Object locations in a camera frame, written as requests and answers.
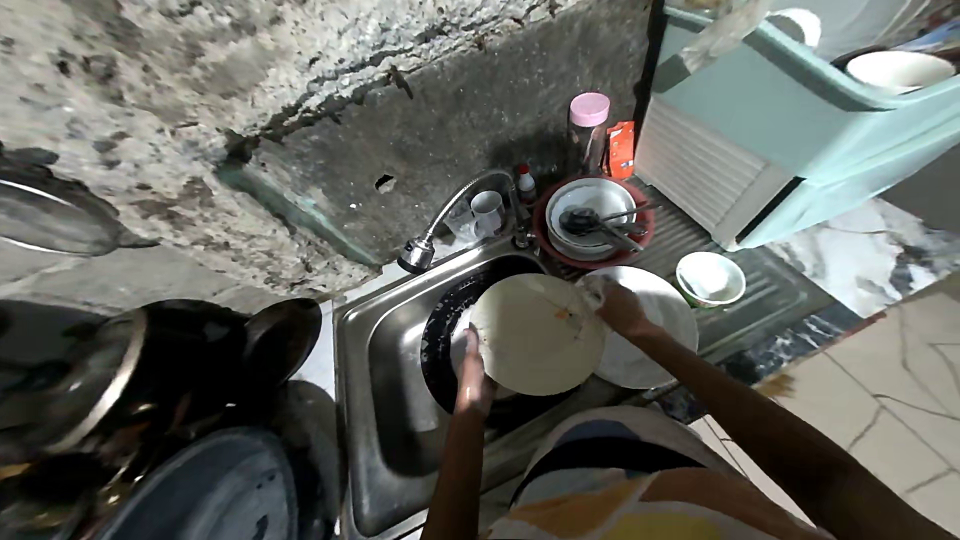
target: hole in wall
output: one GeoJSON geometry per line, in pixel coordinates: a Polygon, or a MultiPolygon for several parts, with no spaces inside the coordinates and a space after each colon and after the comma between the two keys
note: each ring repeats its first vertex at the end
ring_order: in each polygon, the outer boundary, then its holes
{"type": "Polygon", "coordinates": [[[376,183],[373,184],[373,187],[375,187],[380,193],[390,193],[394,190],[394,185],[396,185],[394,176],[385,174],[377,179],[376,183]]]}

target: stainless steel sink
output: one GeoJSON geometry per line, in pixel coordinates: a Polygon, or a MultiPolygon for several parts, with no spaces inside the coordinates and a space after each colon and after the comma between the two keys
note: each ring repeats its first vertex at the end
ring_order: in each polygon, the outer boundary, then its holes
{"type": "MultiPolygon", "coordinates": [[[[449,415],[423,381],[423,327],[448,287],[492,264],[515,266],[518,274],[558,274],[534,250],[519,250],[503,238],[335,311],[337,392],[345,398],[348,427],[344,536],[396,538],[425,519],[449,415]]],[[[540,438],[563,418],[629,394],[591,379],[522,429],[487,430],[485,488],[520,474],[540,438]]]]}
{"type": "MultiPolygon", "coordinates": [[[[688,216],[655,190],[645,189],[663,208],[658,210],[657,237],[636,266],[669,279],[683,255],[719,251],[688,216]]],[[[700,354],[707,361],[718,362],[745,349],[828,301],[815,285],[762,248],[727,255],[743,268],[749,284],[736,305],[697,313],[700,354]]],[[[584,273],[555,267],[536,250],[519,250],[510,238],[502,238],[334,311],[337,395],[349,471],[342,537],[392,539],[423,524],[449,418],[420,370],[423,327],[451,285],[494,264],[568,280],[584,273]]],[[[482,489],[522,474],[541,439],[570,415],[604,405],[644,405],[673,387],[640,392],[591,377],[569,398],[520,428],[487,430],[482,489]]]]}

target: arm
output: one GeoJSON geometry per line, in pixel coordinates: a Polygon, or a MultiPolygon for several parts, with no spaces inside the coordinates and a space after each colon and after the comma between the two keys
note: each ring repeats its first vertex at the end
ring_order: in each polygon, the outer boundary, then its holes
{"type": "Polygon", "coordinates": [[[476,538],[483,467],[483,424],[493,401],[493,381],[483,370],[476,330],[467,333],[457,403],[446,434],[440,477],[430,501],[422,540],[476,538]]]}
{"type": "Polygon", "coordinates": [[[611,283],[604,297],[597,314],[703,402],[818,526],[840,540],[954,538],[808,423],[674,341],[647,320],[629,290],[611,283]]]}

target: faucet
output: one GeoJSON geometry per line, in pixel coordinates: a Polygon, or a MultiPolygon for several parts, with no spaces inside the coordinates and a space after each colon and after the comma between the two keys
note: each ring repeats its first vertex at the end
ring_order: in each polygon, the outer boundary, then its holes
{"type": "Polygon", "coordinates": [[[491,176],[497,176],[504,181],[507,186],[507,195],[510,198],[510,208],[514,210],[514,243],[520,249],[530,247],[532,235],[530,234],[529,216],[524,215],[521,210],[520,198],[516,194],[516,185],[514,177],[509,172],[501,168],[487,169],[478,174],[473,180],[460,186],[459,189],[450,195],[444,205],[440,207],[437,215],[430,220],[420,235],[407,240],[403,245],[400,256],[396,258],[396,263],[400,268],[411,274],[422,274],[430,268],[430,262],[433,260],[433,237],[436,234],[437,227],[444,221],[446,215],[454,205],[464,197],[473,187],[485,181],[491,176]]]}

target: hand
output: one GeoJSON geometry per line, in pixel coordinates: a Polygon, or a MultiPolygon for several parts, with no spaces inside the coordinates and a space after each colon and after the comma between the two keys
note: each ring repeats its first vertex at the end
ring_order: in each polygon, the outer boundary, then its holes
{"type": "Polygon", "coordinates": [[[467,336],[467,354],[464,356],[460,374],[456,410],[475,408],[487,416],[490,414],[496,383],[487,377],[484,371],[483,358],[480,356],[480,338],[477,336],[476,328],[471,324],[464,330],[464,334],[467,336]]]}
{"type": "Polygon", "coordinates": [[[630,289],[610,280],[603,285],[603,305],[596,310],[613,331],[630,339],[661,335],[666,331],[651,323],[639,300],[630,289]]]}

